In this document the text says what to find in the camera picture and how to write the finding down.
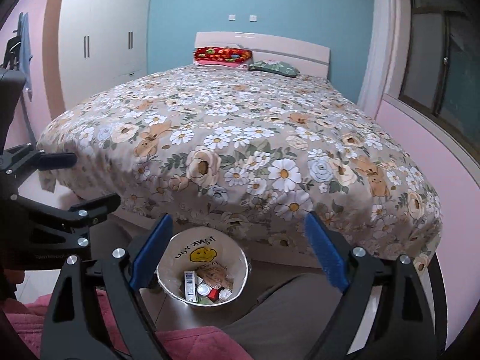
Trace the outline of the white blue carton box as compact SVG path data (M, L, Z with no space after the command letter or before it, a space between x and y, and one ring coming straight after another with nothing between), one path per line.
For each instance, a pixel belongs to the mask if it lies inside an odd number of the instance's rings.
M197 275L194 271L184 272L184 292L185 300L189 303L197 303Z

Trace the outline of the white smiley trash bin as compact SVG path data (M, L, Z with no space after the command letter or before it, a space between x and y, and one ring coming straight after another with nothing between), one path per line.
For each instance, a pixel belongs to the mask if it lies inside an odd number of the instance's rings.
M184 272L197 275L198 302L185 300ZM187 306L213 308L239 298L251 267L240 245L213 228L190 228L173 236L156 268L160 287Z

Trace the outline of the blue hanging cloth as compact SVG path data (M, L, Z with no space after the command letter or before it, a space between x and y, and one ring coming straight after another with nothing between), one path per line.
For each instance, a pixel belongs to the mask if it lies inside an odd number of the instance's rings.
M32 100L32 79L30 72L30 63L32 60L32 51L30 45L30 36L29 36L29 14L20 13L17 27L17 34L20 39L19 46L19 70L25 76L25 90L28 95L29 100Z

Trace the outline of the white wardrobe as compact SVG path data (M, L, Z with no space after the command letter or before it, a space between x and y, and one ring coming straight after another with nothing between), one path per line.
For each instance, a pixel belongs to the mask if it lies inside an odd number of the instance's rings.
M47 0L42 63L52 118L147 74L149 6L150 0Z

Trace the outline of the grey trouser leg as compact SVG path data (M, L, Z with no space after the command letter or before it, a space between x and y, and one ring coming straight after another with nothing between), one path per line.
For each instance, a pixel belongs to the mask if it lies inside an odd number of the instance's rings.
M324 275L296 275L260 295L249 312L223 331L253 359L304 359L341 296Z

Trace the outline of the pink folded blanket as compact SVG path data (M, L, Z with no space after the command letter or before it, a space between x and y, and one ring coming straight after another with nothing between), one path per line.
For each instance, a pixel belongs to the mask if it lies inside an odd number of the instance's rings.
M195 66L205 67L205 68L228 68L228 69L239 69L239 70L248 70L251 65L251 60L245 62L225 62L225 61L194 61Z

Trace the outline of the red patterned pillow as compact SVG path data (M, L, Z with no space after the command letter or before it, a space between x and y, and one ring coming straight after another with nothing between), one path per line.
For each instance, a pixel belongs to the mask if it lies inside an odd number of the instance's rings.
M205 46L197 48L193 53L195 62L245 63L252 57L252 52L249 49L236 47Z

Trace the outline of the floral bed cover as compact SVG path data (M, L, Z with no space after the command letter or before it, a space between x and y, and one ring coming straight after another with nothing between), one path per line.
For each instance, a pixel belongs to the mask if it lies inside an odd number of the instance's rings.
M439 195L410 155L328 80L188 65L97 93L42 132L70 169L41 187L118 194L138 219L208 226L280 263L310 265L304 218L419 272L442 232Z

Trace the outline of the dark framed window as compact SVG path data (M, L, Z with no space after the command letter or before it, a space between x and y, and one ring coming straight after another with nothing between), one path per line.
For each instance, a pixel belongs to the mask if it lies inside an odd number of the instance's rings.
M410 0L400 100L479 156L479 31L460 0Z

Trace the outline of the beige wooden headboard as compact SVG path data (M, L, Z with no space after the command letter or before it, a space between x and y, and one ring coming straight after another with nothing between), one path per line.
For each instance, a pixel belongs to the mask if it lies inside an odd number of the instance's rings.
M240 32L197 32L194 47L240 47L250 50L253 60L289 63L303 75L327 79L330 49L288 37Z

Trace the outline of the green floral pillow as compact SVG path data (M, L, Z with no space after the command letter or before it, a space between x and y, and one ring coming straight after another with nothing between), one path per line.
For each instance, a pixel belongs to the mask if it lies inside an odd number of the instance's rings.
M299 69L289 63L276 60L261 60L249 66L250 71L268 72L283 77L295 78L300 74Z

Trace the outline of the white curtain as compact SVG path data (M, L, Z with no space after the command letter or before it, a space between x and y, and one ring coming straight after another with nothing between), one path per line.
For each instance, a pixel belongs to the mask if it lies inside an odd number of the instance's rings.
M379 111L391 61L395 27L395 0L373 0L373 27L368 61L357 102L366 116Z

